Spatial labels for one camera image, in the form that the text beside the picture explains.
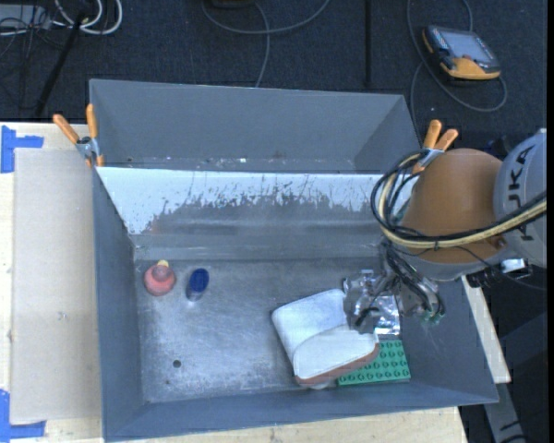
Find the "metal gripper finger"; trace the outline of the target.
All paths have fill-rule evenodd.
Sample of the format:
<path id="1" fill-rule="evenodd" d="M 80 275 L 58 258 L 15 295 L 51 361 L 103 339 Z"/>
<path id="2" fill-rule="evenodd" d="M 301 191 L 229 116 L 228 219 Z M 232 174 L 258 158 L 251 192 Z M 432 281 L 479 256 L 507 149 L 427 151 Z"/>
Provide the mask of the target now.
<path id="1" fill-rule="evenodd" d="M 401 320 L 392 295 L 361 295 L 351 308 L 350 327 L 361 334 L 383 338 L 399 338 Z"/>
<path id="2" fill-rule="evenodd" d="M 348 295 L 354 290 L 359 293 L 377 296 L 384 284 L 384 276 L 373 269 L 362 269 L 343 279 L 343 292 Z"/>

